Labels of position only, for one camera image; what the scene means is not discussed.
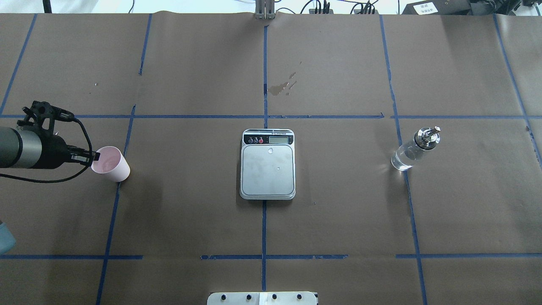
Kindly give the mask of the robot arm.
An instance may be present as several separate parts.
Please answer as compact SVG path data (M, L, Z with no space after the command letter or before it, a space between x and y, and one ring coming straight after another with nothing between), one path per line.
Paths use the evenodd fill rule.
M45 137L30 130L0 128L1 168L56 169L67 163L91 166L100 157L100 152L67 145L58 135Z

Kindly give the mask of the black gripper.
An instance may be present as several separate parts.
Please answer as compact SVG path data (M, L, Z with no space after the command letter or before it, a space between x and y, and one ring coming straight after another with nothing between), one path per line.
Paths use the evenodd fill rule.
M41 169L56 169L64 163L92 165L100 160L97 151L74 151L77 148L66 144L66 141L57 135L41 137Z

